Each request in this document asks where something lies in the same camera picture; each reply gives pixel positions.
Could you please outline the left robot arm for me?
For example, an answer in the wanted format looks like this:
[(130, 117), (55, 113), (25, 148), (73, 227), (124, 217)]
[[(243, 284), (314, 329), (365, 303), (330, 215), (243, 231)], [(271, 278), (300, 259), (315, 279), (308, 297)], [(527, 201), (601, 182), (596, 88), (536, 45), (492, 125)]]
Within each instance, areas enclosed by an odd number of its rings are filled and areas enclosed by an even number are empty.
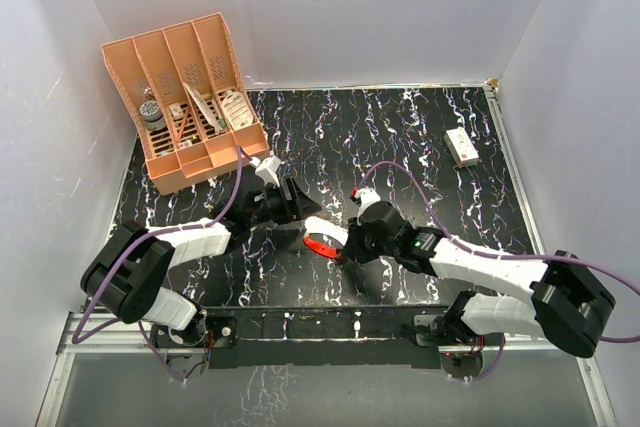
[(164, 326), (184, 346), (202, 343), (206, 314), (186, 296), (163, 285), (170, 269), (203, 257), (227, 255), (264, 223), (284, 225), (319, 213), (292, 178), (241, 193), (235, 189), (214, 217), (188, 224), (145, 228), (119, 225), (83, 274), (80, 287), (118, 321)]

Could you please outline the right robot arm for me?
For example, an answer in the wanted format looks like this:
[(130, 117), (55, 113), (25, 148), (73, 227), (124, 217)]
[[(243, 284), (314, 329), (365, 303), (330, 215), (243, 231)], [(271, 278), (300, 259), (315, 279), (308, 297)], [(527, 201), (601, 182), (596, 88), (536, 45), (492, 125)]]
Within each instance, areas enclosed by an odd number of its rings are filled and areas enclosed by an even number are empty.
[(412, 331), (427, 342), (466, 344), (490, 334), (545, 338), (579, 358), (594, 355), (615, 299), (575, 257), (520, 260), (454, 241), (432, 227), (414, 227), (386, 201), (350, 218), (344, 259), (366, 264), (392, 257), (406, 270), (490, 289), (458, 294), (445, 314)]

